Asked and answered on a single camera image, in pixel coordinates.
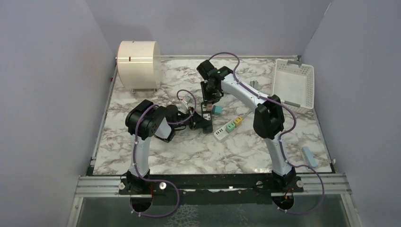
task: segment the marble surface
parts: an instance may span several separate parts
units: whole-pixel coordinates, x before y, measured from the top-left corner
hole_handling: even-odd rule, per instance
[[[120,175],[127,171],[132,154],[130,135],[124,124],[125,117],[142,100],[148,99],[159,105],[179,104],[175,94],[179,89],[194,92],[198,103],[202,101],[201,76],[196,67],[203,60],[170,59],[162,62],[163,79],[160,89],[155,92],[131,93],[117,77],[113,88],[107,118],[97,152],[94,175]],[[220,68],[234,68],[234,59],[216,59],[212,63]],[[257,80],[258,90],[270,94],[274,75],[274,59],[243,59],[237,69],[238,77],[245,82]],[[224,95],[218,102],[223,107],[222,115],[213,116],[214,130],[243,115],[248,108],[232,95]],[[284,111],[285,128],[293,120]],[[300,149],[308,146],[316,161],[318,172],[331,172],[330,159],[325,150],[323,137],[319,132],[313,111],[296,114],[297,127],[283,138],[286,142],[290,161],[303,164]],[[170,143],[152,139],[149,151],[149,166],[152,174],[233,174],[271,172],[272,163],[266,144],[256,135],[252,127],[253,114],[249,114],[242,126],[225,141],[217,141],[213,134],[202,130],[185,129],[177,131]],[[310,172],[306,168],[296,170]]]

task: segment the white plastic basket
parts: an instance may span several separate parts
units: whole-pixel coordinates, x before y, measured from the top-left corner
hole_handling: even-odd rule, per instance
[[[271,95],[297,113],[314,107],[314,68],[297,61],[277,59]]]

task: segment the small cube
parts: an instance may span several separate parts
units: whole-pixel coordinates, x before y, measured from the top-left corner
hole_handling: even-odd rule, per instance
[[[235,129],[235,124],[233,122],[231,122],[226,126],[226,132],[228,133],[232,132],[234,129]]]
[[[236,127],[238,127],[242,123],[242,117],[238,116],[237,118],[234,119],[234,124]]]
[[[214,105],[212,109],[212,114],[220,115],[223,108],[219,105]]]

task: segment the lavender wall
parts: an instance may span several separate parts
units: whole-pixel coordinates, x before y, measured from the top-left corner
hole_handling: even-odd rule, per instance
[[[401,1],[335,0],[302,61],[315,69],[315,108],[362,224],[399,226]]]
[[[156,40],[164,55],[301,55],[331,0],[87,0],[113,52]]]
[[[65,226],[114,54],[83,0],[0,0],[0,226]]]

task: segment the teal block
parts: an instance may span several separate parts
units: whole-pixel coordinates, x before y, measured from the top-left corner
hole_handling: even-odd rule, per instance
[[[312,168],[316,168],[317,163],[316,163],[316,160],[313,157],[313,154],[312,154],[311,150],[309,149],[309,147],[302,147],[301,151],[304,154],[304,157],[306,159],[306,162],[308,163],[308,166],[310,166]]]
[[[223,108],[219,105],[214,105],[212,109],[212,114],[220,115],[223,111]]]
[[[226,126],[226,132],[228,132],[228,133],[232,132],[234,129],[235,129],[235,124],[234,124],[234,122],[231,122],[230,124],[228,124],[228,125]]]

